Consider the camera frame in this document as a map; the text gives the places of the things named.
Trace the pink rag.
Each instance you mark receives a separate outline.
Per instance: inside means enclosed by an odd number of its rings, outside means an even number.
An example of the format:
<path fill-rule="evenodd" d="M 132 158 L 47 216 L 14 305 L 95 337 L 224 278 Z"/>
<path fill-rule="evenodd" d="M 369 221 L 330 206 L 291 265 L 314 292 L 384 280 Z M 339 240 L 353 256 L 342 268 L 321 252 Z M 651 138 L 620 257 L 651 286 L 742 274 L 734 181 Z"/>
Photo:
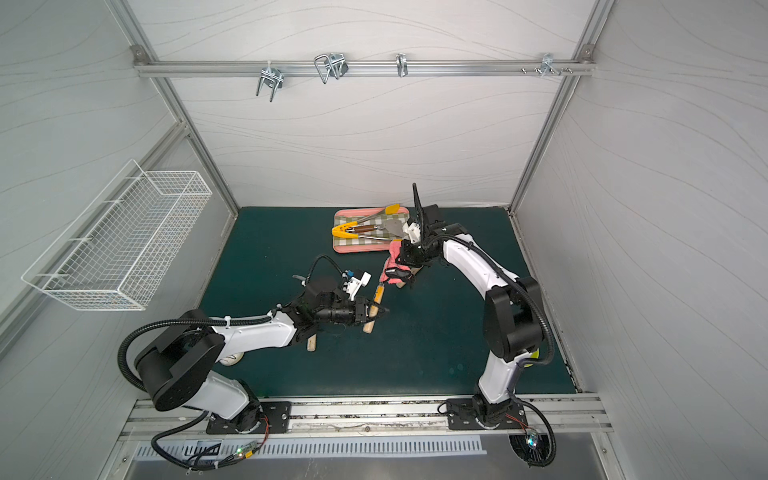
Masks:
<path fill-rule="evenodd" d="M 379 282 L 384 285 L 394 285 L 403 288 L 414 277 L 414 268 L 398 262 L 401 253 L 402 242 L 392 241 L 388 247 L 389 256 L 384 263 Z"/>

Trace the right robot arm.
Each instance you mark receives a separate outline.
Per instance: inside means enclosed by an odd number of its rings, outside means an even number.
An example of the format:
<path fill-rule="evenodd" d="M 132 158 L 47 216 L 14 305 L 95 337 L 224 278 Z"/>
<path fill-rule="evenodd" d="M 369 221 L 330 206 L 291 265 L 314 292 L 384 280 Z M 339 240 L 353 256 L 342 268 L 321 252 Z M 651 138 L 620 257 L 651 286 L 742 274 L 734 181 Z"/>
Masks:
<path fill-rule="evenodd" d="M 409 267 L 443 259 L 456 268 L 484 300 L 483 337 L 489 348 L 472 399 L 477 422 L 488 428 L 522 408 L 515 396 L 523 371 L 555 357 L 553 328 L 538 282 L 505 269 L 467 233 L 437 233 L 414 243 L 404 240 L 397 262 Z"/>

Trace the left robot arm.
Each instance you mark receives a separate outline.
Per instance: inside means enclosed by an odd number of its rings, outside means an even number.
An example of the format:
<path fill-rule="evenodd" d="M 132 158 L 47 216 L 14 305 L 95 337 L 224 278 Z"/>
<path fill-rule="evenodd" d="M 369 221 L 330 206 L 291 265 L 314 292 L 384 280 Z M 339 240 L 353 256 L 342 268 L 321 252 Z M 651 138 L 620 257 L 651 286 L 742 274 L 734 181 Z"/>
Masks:
<path fill-rule="evenodd" d="M 302 292 L 264 315 L 209 317 L 189 310 L 176 319 L 151 322 L 131 332 L 117 352 L 118 369 L 146 392 L 158 411 L 179 407 L 206 411 L 230 433 L 249 433 L 268 419 L 242 382 L 217 372 L 245 353 L 310 344 L 324 324 L 366 326 L 385 313 L 382 287 L 367 298 L 367 273 L 306 278 Z"/>

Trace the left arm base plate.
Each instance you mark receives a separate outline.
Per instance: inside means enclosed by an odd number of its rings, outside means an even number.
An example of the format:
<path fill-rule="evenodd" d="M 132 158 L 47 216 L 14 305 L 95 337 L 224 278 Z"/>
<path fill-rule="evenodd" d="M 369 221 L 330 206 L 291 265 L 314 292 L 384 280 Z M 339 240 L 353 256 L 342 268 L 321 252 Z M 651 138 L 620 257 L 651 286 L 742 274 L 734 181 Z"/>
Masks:
<path fill-rule="evenodd" d="M 232 419 L 213 414 L 206 426 L 208 435 L 277 433 L 288 430 L 292 404 L 288 401 L 253 401 Z"/>

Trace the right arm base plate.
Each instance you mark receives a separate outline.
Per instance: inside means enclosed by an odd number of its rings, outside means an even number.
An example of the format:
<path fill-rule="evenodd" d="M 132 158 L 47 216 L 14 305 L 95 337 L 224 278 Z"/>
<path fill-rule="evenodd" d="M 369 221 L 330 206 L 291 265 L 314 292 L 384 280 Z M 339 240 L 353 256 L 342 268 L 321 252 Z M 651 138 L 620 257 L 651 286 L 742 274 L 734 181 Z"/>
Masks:
<path fill-rule="evenodd" d="M 451 431 L 528 429 L 523 406 L 511 399 L 488 403 L 479 394 L 449 398 L 438 405 L 437 413 L 447 418 Z"/>

